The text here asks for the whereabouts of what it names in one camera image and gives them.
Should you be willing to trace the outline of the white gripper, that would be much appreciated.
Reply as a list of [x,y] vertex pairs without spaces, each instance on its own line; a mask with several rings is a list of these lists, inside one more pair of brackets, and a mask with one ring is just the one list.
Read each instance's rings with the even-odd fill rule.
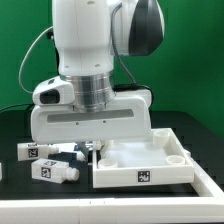
[[36,106],[31,114],[32,139],[38,144],[78,142],[78,152],[89,162],[90,145],[100,141],[100,154],[113,145],[112,140],[148,136],[151,121],[149,90],[118,92],[100,112],[78,113],[71,106]]

